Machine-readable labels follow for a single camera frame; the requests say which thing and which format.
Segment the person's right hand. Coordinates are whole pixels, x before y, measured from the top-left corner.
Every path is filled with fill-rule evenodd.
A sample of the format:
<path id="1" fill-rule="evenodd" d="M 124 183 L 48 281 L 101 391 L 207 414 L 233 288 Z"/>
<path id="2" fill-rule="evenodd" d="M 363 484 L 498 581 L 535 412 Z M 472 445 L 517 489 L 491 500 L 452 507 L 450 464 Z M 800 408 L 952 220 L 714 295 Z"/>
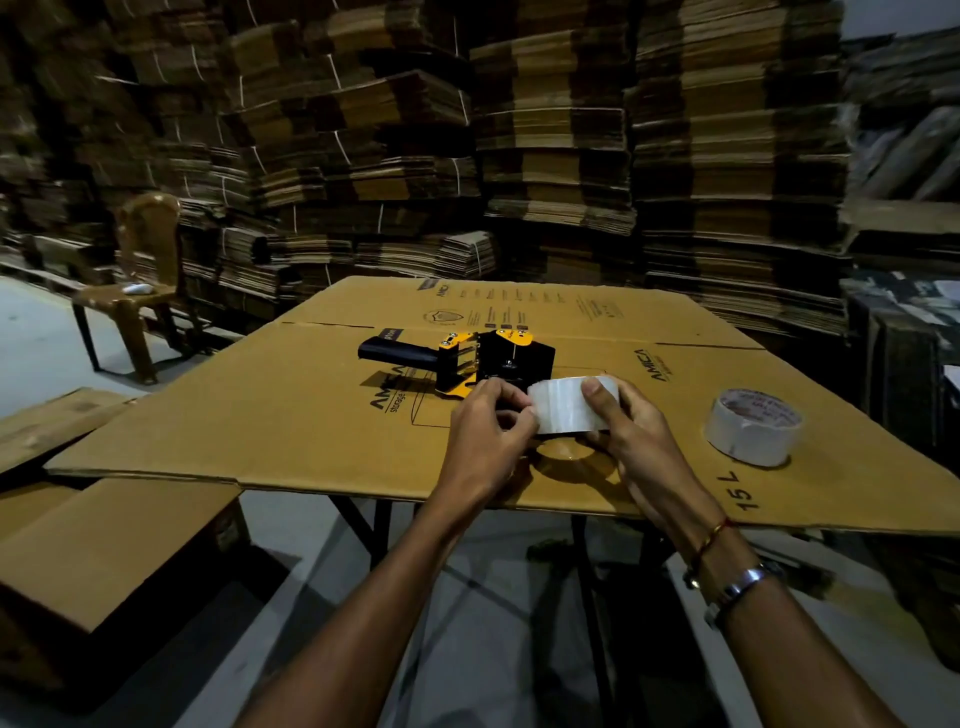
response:
<path id="1" fill-rule="evenodd" d="M 696 551 L 726 518 L 694 474 L 665 415 L 632 383 L 619 379 L 621 424 L 585 438 L 617 463 L 641 513 L 679 551 Z"/>

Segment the person's left hand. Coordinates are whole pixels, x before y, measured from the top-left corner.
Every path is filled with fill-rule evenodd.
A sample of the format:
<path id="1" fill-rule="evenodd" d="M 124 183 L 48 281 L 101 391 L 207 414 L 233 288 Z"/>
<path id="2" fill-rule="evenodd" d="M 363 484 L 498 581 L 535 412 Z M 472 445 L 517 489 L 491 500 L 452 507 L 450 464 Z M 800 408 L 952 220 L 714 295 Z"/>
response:
<path id="1" fill-rule="evenodd" d="M 507 411 L 533 407 L 531 398 L 500 378 L 475 385 L 454 410 L 433 499 L 476 515 L 504 488 L 522 455 L 507 451 Z"/>

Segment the clear packing tape roll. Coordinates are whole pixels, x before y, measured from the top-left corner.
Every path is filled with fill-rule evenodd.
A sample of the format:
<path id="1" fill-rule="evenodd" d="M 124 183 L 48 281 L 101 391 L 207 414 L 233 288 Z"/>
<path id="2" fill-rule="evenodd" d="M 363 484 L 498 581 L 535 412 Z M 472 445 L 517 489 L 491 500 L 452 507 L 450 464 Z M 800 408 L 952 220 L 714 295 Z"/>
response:
<path id="1" fill-rule="evenodd" d="M 584 399 L 582 383 L 587 377 L 547 379 L 527 389 L 537 421 L 537 436 L 608 431 Z"/>

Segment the person's left forearm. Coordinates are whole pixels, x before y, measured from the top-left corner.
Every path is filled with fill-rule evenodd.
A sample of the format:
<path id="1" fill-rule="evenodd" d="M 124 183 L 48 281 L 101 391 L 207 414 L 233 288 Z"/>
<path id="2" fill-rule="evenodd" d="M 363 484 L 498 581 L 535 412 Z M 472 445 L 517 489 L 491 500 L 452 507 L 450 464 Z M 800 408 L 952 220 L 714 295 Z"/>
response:
<path id="1" fill-rule="evenodd" d="M 234 728 L 376 728 L 442 567 L 501 489 L 479 476 L 438 480 L 386 557 Z"/>

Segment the person's right forearm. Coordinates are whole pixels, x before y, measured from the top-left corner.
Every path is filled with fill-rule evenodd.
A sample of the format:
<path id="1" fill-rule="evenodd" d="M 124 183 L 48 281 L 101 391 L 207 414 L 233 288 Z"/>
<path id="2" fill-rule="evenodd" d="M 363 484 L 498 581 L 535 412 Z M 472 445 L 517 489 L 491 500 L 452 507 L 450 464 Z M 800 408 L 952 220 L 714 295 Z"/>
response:
<path id="1" fill-rule="evenodd" d="M 726 517 L 678 552 L 765 728 L 906 728 Z"/>

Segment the black yellow tape dispenser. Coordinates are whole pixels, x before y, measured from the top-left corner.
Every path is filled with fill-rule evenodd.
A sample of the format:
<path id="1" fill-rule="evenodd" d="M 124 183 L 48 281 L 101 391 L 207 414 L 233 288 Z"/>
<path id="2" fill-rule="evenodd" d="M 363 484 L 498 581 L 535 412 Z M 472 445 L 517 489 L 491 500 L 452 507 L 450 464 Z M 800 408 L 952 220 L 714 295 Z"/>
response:
<path id="1" fill-rule="evenodd" d="M 550 380 L 556 349 L 537 341 L 527 329 L 494 327 L 450 332 L 434 347 L 381 334 L 361 343 L 357 356 L 431 373 L 438 394 L 464 399 L 477 383 L 490 379 L 503 380 L 523 392 Z"/>

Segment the white-cored packing tape roll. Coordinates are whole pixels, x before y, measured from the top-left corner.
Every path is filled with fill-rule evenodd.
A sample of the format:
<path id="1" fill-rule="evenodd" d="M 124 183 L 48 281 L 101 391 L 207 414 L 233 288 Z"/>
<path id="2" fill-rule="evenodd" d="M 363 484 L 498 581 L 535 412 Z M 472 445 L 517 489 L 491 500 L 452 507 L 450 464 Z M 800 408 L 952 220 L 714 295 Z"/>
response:
<path id="1" fill-rule="evenodd" d="M 772 394 L 727 389 L 716 396 L 703 426 L 715 450 L 760 468 L 786 464 L 806 420 L 802 413 Z"/>

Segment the large flattened printed cardboard box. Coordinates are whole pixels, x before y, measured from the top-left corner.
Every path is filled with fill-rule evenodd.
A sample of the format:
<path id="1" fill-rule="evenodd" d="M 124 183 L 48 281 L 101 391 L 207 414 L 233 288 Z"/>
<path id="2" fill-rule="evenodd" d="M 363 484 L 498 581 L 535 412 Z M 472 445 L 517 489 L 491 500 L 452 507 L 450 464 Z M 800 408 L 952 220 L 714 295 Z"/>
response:
<path id="1" fill-rule="evenodd" d="M 436 349 L 450 334 L 498 329 L 554 348 L 554 377 L 634 383 L 739 524 L 960 536 L 960 479 L 947 469 L 690 297 L 626 287 L 351 276 L 140 398 L 46 469 L 420 502 L 456 401 L 429 372 L 357 350 L 380 334 Z M 739 463 L 705 438 L 714 401 L 735 388 L 802 416 L 784 467 Z"/>

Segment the stacks of flattened cardboard boxes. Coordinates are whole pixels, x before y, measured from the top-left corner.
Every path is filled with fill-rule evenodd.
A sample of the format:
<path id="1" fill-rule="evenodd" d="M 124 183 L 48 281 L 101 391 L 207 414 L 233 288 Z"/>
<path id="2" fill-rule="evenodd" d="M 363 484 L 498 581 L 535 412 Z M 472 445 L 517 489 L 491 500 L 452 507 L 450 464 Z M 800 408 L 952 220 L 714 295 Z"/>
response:
<path id="1" fill-rule="evenodd" d="M 246 334 L 348 275 L 648 285 L 840 337 L 839 0 L 0 0 L 0 246 L 79 285 L 136 194 Z"/>

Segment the dark pile of wrapped cartons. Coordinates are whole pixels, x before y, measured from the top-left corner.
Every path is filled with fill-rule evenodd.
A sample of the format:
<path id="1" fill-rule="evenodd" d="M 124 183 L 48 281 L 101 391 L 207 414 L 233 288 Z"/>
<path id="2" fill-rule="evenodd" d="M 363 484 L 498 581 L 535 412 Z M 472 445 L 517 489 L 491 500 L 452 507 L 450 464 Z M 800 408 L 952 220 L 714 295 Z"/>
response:
<path id="1" fill-rule="evenodd" d="M 960 26 L 847 48 L 854 401 L 960 476 Z"/>

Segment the brown plastic chair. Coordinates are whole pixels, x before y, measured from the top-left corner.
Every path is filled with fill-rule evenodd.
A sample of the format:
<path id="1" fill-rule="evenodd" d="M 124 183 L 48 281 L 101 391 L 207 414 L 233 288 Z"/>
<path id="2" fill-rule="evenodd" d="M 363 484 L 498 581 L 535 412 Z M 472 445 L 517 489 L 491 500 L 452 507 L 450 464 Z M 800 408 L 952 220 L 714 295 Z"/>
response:
<path id="1" fill-rule="evenodd" d="M 71 298 L 71 310 L 91 368 L 103 370 L 97 356 L 88 318 L 96 311 L 114 323 L 126 348 L 133 371 L 140 383 L 155 385 L 157 367 L 147 343 L 147 328 L 142 311 L 150 310 L 167 346 L 179 353 L 186 342 L 174 322 L 174 306 L 184 306 L 194 328 L 199 318 L 184 297 L 182 244 L 179 225 L 180 199 L 162 191 L 144 192 L 127 200 L 115 214 L 115 235 L 125 283 L 85 286 Z M 150 284 L 156 289 L 150 296 L 128 297 L 121 293 L 127 284 Z"/>

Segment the plain brown cardboard box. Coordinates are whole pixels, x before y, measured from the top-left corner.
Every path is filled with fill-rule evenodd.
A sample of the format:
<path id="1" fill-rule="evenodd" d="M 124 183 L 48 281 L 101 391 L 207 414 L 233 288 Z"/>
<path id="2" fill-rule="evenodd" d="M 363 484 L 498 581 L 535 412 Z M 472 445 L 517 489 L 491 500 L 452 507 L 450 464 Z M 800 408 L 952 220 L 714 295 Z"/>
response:
<path id="1" fill-rule="evenodd" d="M 47 693 L 125 677 L 249 540 L 231 484 L 104 479 L 0 494 L 0 679 Z"/>

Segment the loose brown cardboard sheet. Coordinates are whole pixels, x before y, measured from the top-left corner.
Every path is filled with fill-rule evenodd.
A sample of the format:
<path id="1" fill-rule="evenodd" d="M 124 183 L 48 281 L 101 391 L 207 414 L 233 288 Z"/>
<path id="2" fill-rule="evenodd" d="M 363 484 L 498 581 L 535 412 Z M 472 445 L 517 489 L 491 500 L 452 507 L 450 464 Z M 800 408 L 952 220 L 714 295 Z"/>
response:
<path id="1" fill-rule="evenodd" d="M 0 418 L 0 478 L 42 463 L 123 413 L 136 398 L 79 387 Z"/>

